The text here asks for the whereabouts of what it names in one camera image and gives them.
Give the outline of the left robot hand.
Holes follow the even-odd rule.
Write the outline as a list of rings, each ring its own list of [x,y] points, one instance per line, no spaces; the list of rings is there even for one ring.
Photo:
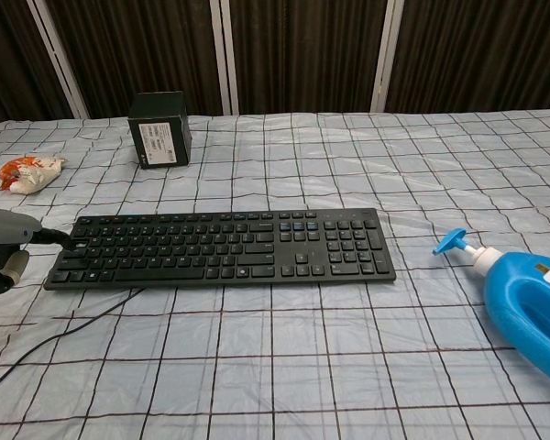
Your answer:
[[[20,282],[29,260],[22,246],[28,243],[75,250],[69,234],[46,228],[33,216],[0,209],[0,294]]]

